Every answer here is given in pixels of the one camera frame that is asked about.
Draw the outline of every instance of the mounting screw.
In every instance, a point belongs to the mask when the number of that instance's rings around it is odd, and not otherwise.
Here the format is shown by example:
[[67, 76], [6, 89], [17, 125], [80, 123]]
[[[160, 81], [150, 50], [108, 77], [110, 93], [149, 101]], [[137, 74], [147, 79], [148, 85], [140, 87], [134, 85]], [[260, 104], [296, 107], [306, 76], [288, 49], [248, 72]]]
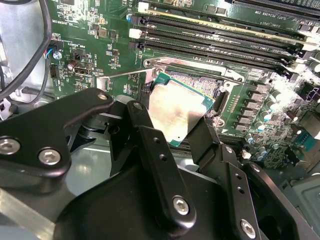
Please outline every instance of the mounting screw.
[[256, 238], [255, 229], [251, 226], [250, 223], [248, 223], [247, 220], [242, 219], [240, 224], [241, 224], [242, 230], [245, 232], [245, 234], [249, 238], [251, 238], [251, 239], [255, 239]]
[[39, 153], [38, 158], [40, 162], [42, 162], [45, 165], [55, 165], [60, 161], [61, 156], [59, 152], [49, 148], [42, 150]]
[[181, 215], [187, 215], [189, 212], [188, 203], [181, 197], [175, 197], [173, 199], [174, 209]]
[[98, 94], [98, 97], [102, 100], [107, 100], [107, 96], [106, 95], [103, 95], [103, 94]]
[[231, 149], [231, 147], [229, 147], [229, 146], [225, 146], [225, 149], [226, 149], [229, 153], [231, 153], [231, 154], [232, 154], [232, 149]]
[[141, 106], [141, 104], [139, 103], [139, 102], [135, 102], [134, 104], [133, 104], [133, 106], [135, 106], [137, 109], [139, 109], [139, 110], [142, 110], [143, 108], [142, 108], [142, 106]]
[[259, 169], [255, 164], [252, 163], [251, 166], [253, 167], [253, 169], [254, 169], [257, 173], [260, 172], [260, 169]]
[[15, 154], [20, 149], [20, 143], [12, 138], [0, 139], [0, 154]]
[[61, 54], [61, 52], [59, 52], [59, 51], [54, 51], [53, 54], [52, 54], [52, 56], [53, 56], [53, 58], [54, 58], [55, 60], [60, 60], [60, 59], [62, 59], [62, 54]]

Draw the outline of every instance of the pcie slot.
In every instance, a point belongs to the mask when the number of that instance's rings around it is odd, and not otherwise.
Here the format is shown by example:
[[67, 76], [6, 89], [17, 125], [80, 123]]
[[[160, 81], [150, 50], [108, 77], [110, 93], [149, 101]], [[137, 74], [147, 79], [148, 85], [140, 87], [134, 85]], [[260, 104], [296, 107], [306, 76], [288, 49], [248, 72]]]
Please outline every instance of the pcie slot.
[[260, 4], [260, 6], [271, 6], [271, 7], [277, 7], [278, 9], [282, 9], [283, 11], [290, 10], [296, 14], [303, 13], [303, 14], [308, 14], [310, 16], [320, 16], [320, 11], [317, 9], [308, 9], [304, 8], [304, 6], [297, 6], [290, 4], [288, 2], [278, 2], [274, 0], [240, 0], [240, 2], [255, 2]]
[[172, 33], [168, 31], [149, 29], [147, 31], [147, 37], [168, 37], [172, 39], [182, 39], [185, 41], [190, 41], [198, 44], [206, 44], [208, 46], [227, 48], [236, 51], [248, 52], [251, 54], [261, 55], [269, 58], [288, 58], [288, 55], [285, 55], [286, 52], [278, 47], [268, 46], [264, 44], [259, 44], [255, 42], [245, 41], [245, 40], [236, 40], [231, 37], [215, 36], [215, 38], [200, 38], [189, 35], [182, 35], [180, 33]]
[[206, 58], [207, 60], [220, 60], [220, 61], [230, 61], [235, 62], [242, 65], [248, 65], [255, 68], [264, 68], [268, 70], [275, 71], [280, 63], [265, 63], [265, 62], [257, 62], [255, 60], [248, 60], [246, 58], [235, 58], [230, 57], [228, 55], [219, 55], [215, 54], [213, 52], [204, 52], [192, 48], [186, 48], [181, 47], [174, 44], [168, 44], [168, 43], [162, 43], [162, 42], [155, 42], [155, 41], [145, 41], [143, 43], [140, 43], [139, 46], [140, 49], [151, 49], [151, 50], [157, 50], [160, 52], [168, 52], [168, 53], [174, 53], [178, 55], [187, 55], [188, 57], [202, 57]]
[[280, 41], [274, 41], [274, 40], [269, 40], [265, 39], [263, 37], [259, 36], [250, 36], [250, 35], [245, 35], [245, 34], [240, 34], [240, 33], [235, 33], [231, 31], [226, 31], [226, 30], [221, 30], [221, 29], [215, 29], [203, 25], [196, 25], [192, 23], [187, 23], [183, 21], [178, 21], [178, 20], [171, 20], [163, 17], [154, 17], [154, 16], [149, 16], [143, 21], [138, 21], [136, 20], [138, 17], [135, 16], [132, 18], [132, 23], [137, 24], [139, 26], [144, 26], [147, 28], [151, 29], [158, 29], [158, 28], [171, 28], [171, 29], [176, 29], [180, 31], [186, 31], [190, 32], [192, 34], [196, 35], [204, 35], [208, 37], [212, 37], [212, 35], [220, 35], [220, 36], [225, 36], [225, 37], [231, 37], [231, 38], [236, 38], [238, 40], [248, 40], [252, 41], [254, 43], [260, 43], [260, 44], [266, 44], [269, 46], [274, 46], [274, 47], [280, 47], [284, 50], [287, 48], [291, 47], [292, 44], [289, 42], [280, 42]]
[[264, 7], [264, 6], [259, 6], [259, 5], [253, 5], [253, 4], [245, 3], [242, 1], [232, 1], [232, 4], [236, 5], [236, 6], [241, 6], [241, 7], [245, 7], [245, 8], [250, 8], [250, 9], [262, 11], [262, 12], [268, 12], [268, 13], [277, 14], [277, 15], [285, 15], [288, 17], [297, 18], [298, 20], [306, 20], [306, 21], [311, 21], [314, 23], [319, 22], [319, 19], [315, 18], [315, 17], [300, 15], [300, 14], [291, 13], [291, 12], [287, 12], [287, 11], [281, 11], [281, 10], [272, 9], [269, 7]]

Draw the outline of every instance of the capacitor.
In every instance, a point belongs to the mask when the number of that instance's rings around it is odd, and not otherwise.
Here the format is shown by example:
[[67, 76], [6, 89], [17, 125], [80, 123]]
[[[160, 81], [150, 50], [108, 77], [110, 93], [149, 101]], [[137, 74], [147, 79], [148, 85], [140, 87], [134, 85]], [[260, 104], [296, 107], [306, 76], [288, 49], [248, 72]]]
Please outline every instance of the capacitor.
[[258, 131], [263, 131], [266, 127], [265, 125], [261, 122], [261, 121], [257, 121], [255, 124], [256, 129], [258, 129]]
[[291, 110], [287, 111], [285, 114], [286, 114], [289, 118], [291, 118], [291, 120], [292, 120], [293, 122], [295, 122], [295, 121], [298, 120], [297, 115], [296, 115], [293, 111], [291, 111]]
[[254, 138], [252, 137], [252, 135], [250, 133], [248, 133], [247, 135], [245, 135], [245, 139], [248, 142], [248, 144], [253, 144], [254, 143]]
[[73, 71], [76, 65], [77, 65], [77, 61], [71, 60], [66, 67], [68, 70]]
[[278, 91], [278, 90], [275, 90], [273, 93], [272, 93], [272, 96], [275, 98], [275, 100], [277, 101], [281, 101], [283, 98], [284, 98], [284, 95]]
[[278, 107], [278, 105], [277, 105], [274, 101], [272, 101], [272, 100], [268, 101], [268, 102], [266, 103], [266, 105], [267, 105], [267, 107], [268, 107], [271, 111], [276, 110], [277, 107]]
[[302, 113], [302, 110], [300, 108], [298, 108], [297, 110], [295, 110], [294, 114], [299, 117]]
[[269, 121], [272, 117], [271, 114], [267, 111], [261, 112], [260, 115], [263, 117], [264, 121]]
[[320, 60], [320, 51], [314, 56], [315, 59]]
[[320, 63], [317, 62], [317, 61], [313, 61], [310, 63], [309, 67], [315, 71], [316, 73], [319, 73], [320, 72]]
[[258, 149], [258, 151], [259, 151], [259, 153], [260, 153], [261, 156], [264, 156], [264, 155], [267, 154], [266, 148], [265, 148], [264, 146], [260, 147], [260, 148]]
[[256, 157], [256, 160], [259, 161], [259, 162], [262, 161], [262, 159], [264, 159], [264, 157], [260, 155], [260, 152], [257, 152], [255, 154], [255, 157]]
[[293, 123], [293, 124], [290, 125], [290, 127], [291, 127], [291, 129], [293, 130], [293, 133], [294, 133], [294, 134], [299, 135], [299, 134], [302, 133], [301, 128], [300, 128], [299, 126], [297, 126], [296, 124]]

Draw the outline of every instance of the ram slot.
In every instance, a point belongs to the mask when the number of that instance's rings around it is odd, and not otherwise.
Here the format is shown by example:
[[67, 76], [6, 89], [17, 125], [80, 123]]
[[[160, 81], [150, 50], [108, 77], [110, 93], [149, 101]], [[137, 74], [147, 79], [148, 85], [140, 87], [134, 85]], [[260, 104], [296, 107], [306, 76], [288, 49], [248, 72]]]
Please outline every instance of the ram slot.
[[156, 41], [148, 41], [139, 43], [139, 48], [143, 49], [151, 49], [153, 51], [159, 51], [159, 53], [170, 53], [170, 54], [178, 54], [185, 55], [186, 57], [198, 57], [205, 58], [206, 60], [218, 60], [218, 61], [230, 61], [230, 65], [232, 66], [232, 62], [238, 63], [240, 65], [247, 65], [255, 68], [263, 68], [275, 71], [281, 65], [280, 62], [272, 61], [267, 62], [266, 59], [264, 62], [256, 61], [256, 56], [241, 54], [235, 57], [229, 55], [220, 55], [214, 52], [205, 52], [193, 48], [182, 47], [176, 44], [165, 43], [165, 42], [156, 42]]
[[158, 35], [163, 37], [178, 38], [196, 43], [212, 45], [215, 47], [229, 48], [244, 52], [249, 51], [250, 53], [263, 55], [270, 58], [278, 58], [279, 56], [287, 58], [289, 55], [289, 53], [282, 48], [256, 43], [248, 40], [241, 40], [232, 37], [221, 36], [218, 34], [209, 36], [208, 34], [202, 34], [200, 32], [193, 33], [193, 35], [191, 35], [189, 31], [184, 31], [184, 34], [186, 34], [184, 35], [180, 32], [169, 32], [168, 28], [166, 30], [167, 31], [150, 28], [147, 31], [147, 36], [150, 37], [151, 35], [152, 37], [152, 35]]
[[[312, 23], [312, 25], [314, 25], [315, 23], [318, 23], [319, 22], [319, 18], [317, 15], [314, 15], [314, 14], [310, 14], [309, 16], [306, 15], [306, 13], [291, 13], [291, 12], [288, 12], [288, 10], [285, 10], [285, 9], [282, 9], [282, 10], [276, 10], [276, 7], [273, 7], [271, 5], [269, 5], [268, 7], [259, 7], [259, 6], [250, 6], [249, 5], [244, 5], [244, 4], [237, 4], [238, 1], [234, 1], [234, 0], [226, 0], [226, 2], [228, 3], [231, 3], [231, 4], [235, 4], [238, 5], [238, 6], [241, 6], [241, 7], [244, 7], [244, 8], [250, 8], [250, 9], [254, 9], [254, 10], [258, 10], [258, 11], [261, 11], [261, 12], [266, 12], [268, 14], [275, 14], [277, 19], [279, 21], [282, 21], [283, 19], [282, 18], [286, 18], [286, 17], [292, 17], [292, 18], [296, 18], [297, 20], [305, 20], [305, 21], [309, 21], [309, 24]], [[168, 4], [161, 4], [161, 3], [155, 3], [155, 2], [152, 2], [152, 1], [149, 1], [148, 2], [150, 7], [151, 8], [155, 8], [157, 11], [172, 11], [174, 12], [174, 14], [177, 14], [177, 15], [180, 15], [180, 16], [190, 16], [194, 19], [201, 19], [201, 20], [206, 20], [208, 18], [210, 19], [213, 19], [213, 20], [218, 20], [217, 22], [219, 21], [230, 21], [234, 24], [234, 26], [236, 26], [237, 24], [245, 24], [245, 25], [250, 25], [251, 27], [257, 27], [257, 28], [265, 28], [267, 30], [274, 30], [275, 28], [272, 27], [272, 26], [268, 26], [268, 25], [261, 25], [259, 24], [258, 22], [250, 22], [248, 23], [247, 21], [243, 21], [241, 19], [235, 19], [233, 18], [232, 16], [229, 16], [230, 18], [228, 17], [225, 17], [225, 16], [221, 16], [221, 15], [214, 15], [214, 14], [210, 14], [210, 13], [206, 13], [206, 12], [203, 12], [202, 10], [192, 10], [192, 9], [188, 9], [186, 7], [184, 8], [181, 8], [181, 7], [177, 7], [177, 6], [173, 6], [173, 5], [168, 5]], [[294, 34], [294, 32], [292, 31], [291, 33], [288, 32], [290, 31], [289, 28], [287, 29], [284, 29], [281, 27], [281, 29], [277, 29], [277, 31], [279, 33], [282, 33], [282, 34], [287, 34], [287, 35], [290, 35], [290, 34]]]
[[288, 38], [288, 41], [278, 40], [278, 39], [270, 40], [270, 39], [266, 39], [265, 37], [260, 37], [258, 35], [252, 36], [245, 33], [235, 33], [232, 31], [207, 27], [204, 25], [192, 24], [189, 22], [171, 20], [163, 17], [154, 17], [154, 16], [148, 16], [146, 18], [134, 16], [131, 18], [131, 23], [138, 26], [143, 26], [151, 29], [160, 29], [164, 31], [167, 28], [170, 28], [179, 33], [191, 33], [195, 35], [203, 35], [204, 37], [207, 37], [207, 36], [213, 37], [214, 35], [226, 36], [226, 37], [236, 38], [239, 40], [246, 40], [246, 41], [248, 40], [255, 43], [280, 47], [284, 50], [292, 47], [293, 44], [291, 43], [291, 41], [289, 41], [290, 38], [294, 38], [295, 40], [298, 40], [298, 41], [301, 41], [303, 39], [303, 36], [301, 34], [295, 33], [293, 35], [277, 34], [277, 36]]
[[289, 2], [285, 2], [285, 1], [274, 1], [274, 0], [240, 0], [240, 2], [245, 2], [245, 3], [250, 3], [250, 2], [254, 2], [254, 4], [257, 4], [259, 6], [271, 6], [273, 9], [278, 9], [278, 10], [282, 10], [282, 11], [287, 11], [287, 12], [291, 12], [294, 14], [299, 14], [299, 13], [303, 13], [304, 15], [308, 15], [310, 17], [314, 17], [314, 16], [320, 16], [320, 11], [316, 8], [309, 9], [306, 8], [305, 6], [301, 6], [301, 5], [294, 5], [291, 4]]
[[245, 49], [245, 48], [231, 46], [231, 45], [222, 44], [222, 43], [213, 44], [208, 40], [202, 40], [202, 39], [197, 41], [197, 39], [189, 36], [180, 36], [178, 38], [177, 36], [174, 36], [174, 34], [171, 34], [171, 33], [163, 33], [163, 32], [162, 34], [159, 34], [159, 32], [157, 34], [148, 33], [146, 35], [146, 39], [149, 39], [150, 41], [156, 40], [160, 42], [165, 42], [168, 44], [175, 43], [187, 48], [201, 49], [202, 51], [214, 52], [220, 55], [228, 55], [228, 56], [239, 57], [239, 58], [244, 58], [244, 56], [246, 56], [247, 58], [251, 57], [251, 59], [254, 59], [254, 61], [258, 61], [258, 62], [281, 63], [282, 59], [285, 59], [287, 62], [294, 60], [290, 56], [279, 56], [279, 55], [268, 53], [268, 52]]

